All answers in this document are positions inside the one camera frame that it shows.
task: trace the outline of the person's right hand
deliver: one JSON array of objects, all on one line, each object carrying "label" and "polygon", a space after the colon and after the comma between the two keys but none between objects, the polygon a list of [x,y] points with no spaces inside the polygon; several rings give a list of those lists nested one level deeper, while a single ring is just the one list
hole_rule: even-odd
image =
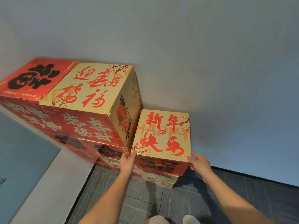
[{"label": "person's right hand", "polygon": [[190,156],[187,157],[187,160],[190,162],[190,168],[199,173],[202,176],[204,182],[207,183],[205,178],[207,178],[210,174],[214,174],[211,169],[210,162],[205,156],[196,154],[193,151],[191,151],[191,154],[195,157],[195,159]]}]

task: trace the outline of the person's left arm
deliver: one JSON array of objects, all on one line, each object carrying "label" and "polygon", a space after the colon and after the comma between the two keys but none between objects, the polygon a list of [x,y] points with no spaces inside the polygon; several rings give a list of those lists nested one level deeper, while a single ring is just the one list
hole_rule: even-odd
[{"label": "person's left arm", "polygon": [[132,178],[137,152],[134,151],[129,158],[128,152],[121,156],[121,172],[113,185],[100,198],[95,206],[83,217],[79,224],[117,224],[128,184]]}]

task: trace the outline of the person's left hand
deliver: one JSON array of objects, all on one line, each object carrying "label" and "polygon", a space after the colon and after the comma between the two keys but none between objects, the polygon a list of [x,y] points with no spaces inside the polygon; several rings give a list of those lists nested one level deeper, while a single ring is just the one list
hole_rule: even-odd
[{"label": "person's left hand", "polygon": [[121,163],[121,173],[124,173],[124,174],[130,176],[134,169],[135,157],[137,155],[137,151],[134,150],[129,158],[127,158],[128,155],[129,155],[129,152],[123,153],[121,156],[120,163]]}]

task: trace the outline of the person's right arm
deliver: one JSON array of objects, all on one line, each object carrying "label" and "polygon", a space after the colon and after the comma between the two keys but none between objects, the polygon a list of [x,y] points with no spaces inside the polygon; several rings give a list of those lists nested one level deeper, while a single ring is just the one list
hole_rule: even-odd
[{"label": "person's right arm", "polygon": [[232,224],[256,223],[273,224],[270,219],[256,210],[251,204],[228,187],[211,169],[205,156],[192,152],[195,157],[188,157],[192,170],[198,172],[217,197],[222,210]]}]

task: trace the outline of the hand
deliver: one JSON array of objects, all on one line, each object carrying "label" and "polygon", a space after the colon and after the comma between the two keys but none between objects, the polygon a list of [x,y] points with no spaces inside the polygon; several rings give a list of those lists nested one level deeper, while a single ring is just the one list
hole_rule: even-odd
[{"label": "hand", "polygon": [[128,176],[130,176],[132,174],[132,171],[134,169],[134,165],[135,165],[135,157],[137,155],[137,151],[134,150],[132,152],[132,154],[130,155],[129,152],[125,152],[122,154],[121,156],[121,173],[124,173]]},{"label": "hand", "polygon": [[191,154],[195,157],[195,159],[190,156],[187,157],[187,160],[190,162],[191,170],[195,170],[197,173],[199,173],[202,176],[204,182],[207,183],[205,178],[207,178],[210,174],[214,174],[211,169],[210,162],[205,156],[196,154],[193,151],[191,151]]}]

